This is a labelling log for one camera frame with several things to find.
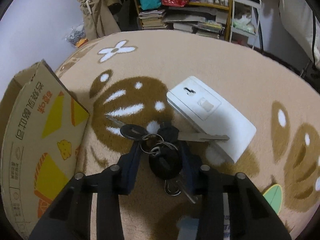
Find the cardboard box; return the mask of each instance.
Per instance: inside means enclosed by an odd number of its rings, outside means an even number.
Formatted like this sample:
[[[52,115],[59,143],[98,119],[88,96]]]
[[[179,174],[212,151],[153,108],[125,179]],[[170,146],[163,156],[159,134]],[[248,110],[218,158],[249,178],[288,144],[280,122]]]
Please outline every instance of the cardboard box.
[[[45,61],[11,80],[0,104],[1,197],[27,239],[75,172],[89,117]]]

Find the wall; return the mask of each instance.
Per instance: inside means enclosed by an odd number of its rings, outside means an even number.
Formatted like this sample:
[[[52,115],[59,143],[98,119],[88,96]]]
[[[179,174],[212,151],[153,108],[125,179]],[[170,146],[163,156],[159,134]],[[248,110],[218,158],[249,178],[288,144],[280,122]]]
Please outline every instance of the wall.
[[[260,22],[264,50],[302,70],[307,65],[309,58],[295,39],[284,29],[279,15],[279,0],[261,1]],[[248,43],[252,45],[253,39],[249,39]],[[254,45],[260,47],[259,38]]]
[[[36,61],[57,69],[75,50],[65,36],[82,21],[77,0],[14,0],[0,21],[0,98],[13,75]]]

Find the keyhole slot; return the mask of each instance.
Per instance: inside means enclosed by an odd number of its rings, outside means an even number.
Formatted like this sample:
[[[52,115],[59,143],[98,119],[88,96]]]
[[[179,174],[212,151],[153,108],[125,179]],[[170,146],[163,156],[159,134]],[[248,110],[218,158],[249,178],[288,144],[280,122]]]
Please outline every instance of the keyhole slot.
[[[187,92],[188,96],[193,96],[196,93],[194,90],[189,89],[187,87],[185,87],[184,90]]]

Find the white flower pattern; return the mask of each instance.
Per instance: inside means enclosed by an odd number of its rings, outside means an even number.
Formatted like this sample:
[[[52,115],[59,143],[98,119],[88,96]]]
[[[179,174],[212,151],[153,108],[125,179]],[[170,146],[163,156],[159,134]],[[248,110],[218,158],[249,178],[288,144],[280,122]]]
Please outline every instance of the white flower pattern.
[[[98,54],[105,54],[99,62],[102,63],[106,61],[107,59],[110,59],[113,55],[117,53],[124,53],[124,52],[132,52],[134,51],[137,47],[132,46],[132,47],[123,47],[124,44],[126,44],[128,41],[120,41],[114,48],[106,48],[102,49],[98,52]]]

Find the screw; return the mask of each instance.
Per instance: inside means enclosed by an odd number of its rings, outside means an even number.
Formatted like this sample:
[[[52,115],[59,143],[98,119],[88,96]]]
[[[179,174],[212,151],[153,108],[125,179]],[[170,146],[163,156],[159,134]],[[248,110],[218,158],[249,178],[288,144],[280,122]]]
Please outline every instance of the screw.
[[[78,172],[75,174],[75,179],[82,179],[83,178],[83,173]]]
[[[209,171],[209,170],[210,170],[210,166],[207,165],[207,164],[203,164],[203,165],[201,165],[200,169],[201,169],[202,171]]]
[[[237,177],[239,179],[245,179],[246,175],[243,172],[239,172],[239,173],[237,173]]]
[[[118,171],[120,169],[120,166],[118,164],[114,164],[110,167],[110,170],[112,171]]]

